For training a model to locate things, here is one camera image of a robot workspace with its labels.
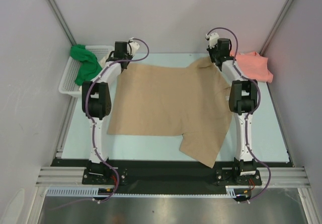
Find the tan t shirt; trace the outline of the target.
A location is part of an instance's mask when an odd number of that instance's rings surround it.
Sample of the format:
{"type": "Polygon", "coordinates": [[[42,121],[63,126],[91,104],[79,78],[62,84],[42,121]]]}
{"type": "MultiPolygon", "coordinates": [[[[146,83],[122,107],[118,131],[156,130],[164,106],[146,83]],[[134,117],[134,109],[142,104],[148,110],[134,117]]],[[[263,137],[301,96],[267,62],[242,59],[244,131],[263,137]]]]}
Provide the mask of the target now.
{"type": "Polygon", "coordinates": [[[108,133],[182,136],[180,151],[212,168],[232,120],[229,94],[209,57],[188,67],[133,63],[118,76],[108,133]]]}

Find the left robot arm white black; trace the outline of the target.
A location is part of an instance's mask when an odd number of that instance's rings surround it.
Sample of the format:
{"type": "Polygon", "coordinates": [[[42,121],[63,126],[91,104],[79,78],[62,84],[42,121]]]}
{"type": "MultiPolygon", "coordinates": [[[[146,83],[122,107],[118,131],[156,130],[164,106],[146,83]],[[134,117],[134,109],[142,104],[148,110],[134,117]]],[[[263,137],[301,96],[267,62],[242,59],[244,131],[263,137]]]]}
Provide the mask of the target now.
{"type": "Polygon", "coordinates": [[[117,79],[133,59],[139,45],[129,41],[116,41],[114,50],[103,57],[100,73],[82,85],[82,110],[90,122],[91,154],[84,170],[82,183],[85,185],[106,184],[113,176],[105,165],[108,154],[103,150],[108,115],[112,110],[109,86],[117,79]]]}

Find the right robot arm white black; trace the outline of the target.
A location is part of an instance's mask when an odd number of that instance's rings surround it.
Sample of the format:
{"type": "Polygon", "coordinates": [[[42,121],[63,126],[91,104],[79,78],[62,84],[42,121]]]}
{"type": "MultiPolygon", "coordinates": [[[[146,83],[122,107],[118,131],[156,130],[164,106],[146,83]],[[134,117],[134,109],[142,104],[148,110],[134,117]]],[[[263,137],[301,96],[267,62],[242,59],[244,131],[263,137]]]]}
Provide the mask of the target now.
{"type": "Polygon", "coordinates": [[[254,188],[262,184],[252,153],[252,118],[258,106],[258,85],[249,80],[230,55],[231,40],[212,33],[206,36],[211,62],[231,81],[228,106],[236,123],[236,155],[231,170],[217,170],[218,185],[241,185],[254,188]]]}

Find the cream t shirt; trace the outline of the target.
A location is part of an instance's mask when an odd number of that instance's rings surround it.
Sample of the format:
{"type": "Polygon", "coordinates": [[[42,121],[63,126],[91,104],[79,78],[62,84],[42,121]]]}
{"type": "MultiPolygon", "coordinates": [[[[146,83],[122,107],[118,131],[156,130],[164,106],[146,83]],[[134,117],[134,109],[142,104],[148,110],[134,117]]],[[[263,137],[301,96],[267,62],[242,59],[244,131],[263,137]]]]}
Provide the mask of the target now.
{"type": "Polygon", "coordinates": [[[102,70],[106,66],[106,61],[109,59],[109,54],[106,54],[102,59],[98,61],[100,69],[102,70]]]}

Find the green t shirt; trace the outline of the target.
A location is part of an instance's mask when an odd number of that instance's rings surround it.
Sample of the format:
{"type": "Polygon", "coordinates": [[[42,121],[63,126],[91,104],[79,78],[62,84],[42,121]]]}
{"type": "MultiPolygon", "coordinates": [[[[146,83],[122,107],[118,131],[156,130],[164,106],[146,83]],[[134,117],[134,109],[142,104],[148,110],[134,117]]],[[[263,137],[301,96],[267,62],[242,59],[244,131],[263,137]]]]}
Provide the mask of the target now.
{"type": "Polygon", "coordinates": [[[80,62],[80,67],[77,72],[75,83],[81,86],[85,81],[91,81],[102,70],[97,57],[86,49],[85,45],[74,45],[70,48],[70,56],[80,62]]]}

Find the pink folded t shirt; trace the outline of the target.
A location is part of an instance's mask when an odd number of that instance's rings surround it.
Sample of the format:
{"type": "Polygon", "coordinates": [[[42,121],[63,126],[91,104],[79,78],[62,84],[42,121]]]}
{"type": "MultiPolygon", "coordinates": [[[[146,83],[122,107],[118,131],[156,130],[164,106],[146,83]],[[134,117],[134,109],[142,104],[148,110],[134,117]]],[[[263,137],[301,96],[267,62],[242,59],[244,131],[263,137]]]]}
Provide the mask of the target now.
{"type": "Polygon", "coordinates": [[[242,75],[260,82],[271,83],[273,74],[268,69],[268,58],[257,52],[237,53],[236,63],[242,75]]]}

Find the white plastic basket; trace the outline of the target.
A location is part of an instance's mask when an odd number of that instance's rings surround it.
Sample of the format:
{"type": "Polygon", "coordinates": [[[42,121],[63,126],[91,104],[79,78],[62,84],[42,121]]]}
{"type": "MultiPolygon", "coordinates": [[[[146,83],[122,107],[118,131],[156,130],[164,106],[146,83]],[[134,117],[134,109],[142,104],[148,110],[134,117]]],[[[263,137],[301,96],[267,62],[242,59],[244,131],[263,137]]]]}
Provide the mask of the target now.
{"type": "MultiPolygon", "coordinates": [[[[86,45],[85,49],[93,53],[100,61],[104,56],[114,50],[110,45],[86,45]]],[[[74,82],[81,66],[81,62],[69,57],[64,73],[62,75],[58,90],[62,94],[67,94],[75,98],[82,96],[79,86],[74,82]]]]}

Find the left corner aluminium post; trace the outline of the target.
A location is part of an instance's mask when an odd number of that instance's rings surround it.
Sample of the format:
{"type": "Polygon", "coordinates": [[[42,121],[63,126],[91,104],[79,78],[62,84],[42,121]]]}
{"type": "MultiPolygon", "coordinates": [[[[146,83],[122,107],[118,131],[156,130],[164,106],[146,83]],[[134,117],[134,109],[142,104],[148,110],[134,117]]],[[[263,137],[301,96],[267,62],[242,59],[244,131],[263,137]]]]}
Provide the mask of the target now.
{"type": "Polygon", "coordinates": [[[54,17],[58,21],[58,24],[60,25],[61,29],[63,30],[66,38],[70,42],[71,45],[76,45],[76,40],[67,24],[67,21],[65,20],[56,0],[46,0],[54,17]]]}

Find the corner aluminium post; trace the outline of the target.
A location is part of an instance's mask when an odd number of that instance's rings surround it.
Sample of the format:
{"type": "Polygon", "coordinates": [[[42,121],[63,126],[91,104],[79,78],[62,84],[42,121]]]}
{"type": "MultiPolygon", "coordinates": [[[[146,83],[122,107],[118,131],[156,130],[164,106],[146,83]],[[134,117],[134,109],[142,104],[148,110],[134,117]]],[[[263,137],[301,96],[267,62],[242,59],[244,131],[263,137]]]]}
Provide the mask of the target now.
{"type": "Polygon", "coordinates": [[[291,9],[293,3],[295,2],[295,0],[286,0],[281,11],[278,14],[278,17],[276,18],[268,36],[266,37],[259,54],[261,56],[264,56],[267,49],[269,48],[269,45],[271,44],[274,36],[276,35],[276,33],[278,32],[280,26],[282,25],[284,19],[286,18],[289,10],[291,9]]]}
{"type": "Polygon", "coordinates": [[[76,45],[76,40],[67,24],[67,21],[65,20],[56,0],[46,0],[54,17],[58,21],[58,24],[60,25],[61,29],[63,30],[66,38],[70,42],[71,45],[76,45]]]}

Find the right corner aluminium post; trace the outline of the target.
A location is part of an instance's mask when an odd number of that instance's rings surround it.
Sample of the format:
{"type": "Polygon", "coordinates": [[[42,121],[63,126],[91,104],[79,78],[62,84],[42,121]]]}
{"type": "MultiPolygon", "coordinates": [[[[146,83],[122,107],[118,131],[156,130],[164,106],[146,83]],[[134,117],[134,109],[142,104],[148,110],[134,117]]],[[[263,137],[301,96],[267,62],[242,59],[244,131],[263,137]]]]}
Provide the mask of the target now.
{"type": "Polygon", "coordinates": [[[267,49],[269,48],[269,45],[271,44],[274,36],[276,35],[276,33],[278,32],[280,26],[282,25],[284,19],[286,18],[289,10],[291,9],[293,3],[295,2],[295,0],[286,0],[281,11],[278,14],[278,17],[276,18],[268,36],[266,37],[259,54],[261,56],[264,56],[267,49]]]}

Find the aluminium frame rail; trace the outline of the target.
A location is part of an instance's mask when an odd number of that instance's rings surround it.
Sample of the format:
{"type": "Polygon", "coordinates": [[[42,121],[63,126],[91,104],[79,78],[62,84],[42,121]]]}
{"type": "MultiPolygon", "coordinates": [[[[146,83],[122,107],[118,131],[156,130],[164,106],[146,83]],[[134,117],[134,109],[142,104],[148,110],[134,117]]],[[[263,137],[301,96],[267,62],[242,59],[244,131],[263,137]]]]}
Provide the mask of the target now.
{"type": "MultiPolygon", "coordinates": [[[[260,191],[263,194],[270,189],[297,189],[300,202],[304,208],[306,219],[309,223],[321,223],[313,192],[303,167],[268,167],[258,168],[262,184],[254,188],[243,187],[240,185],[228,185],[225,187],[237,189],[237,194],[243,190],[247,192],[260,191]]],[[[36,185],[41,187],[99,187],[106,188],[109,196],[117,193],[113,191],[113,185],[84,185],[82,184],[83,167],[43,167],[40,170],[36,185]]]]}

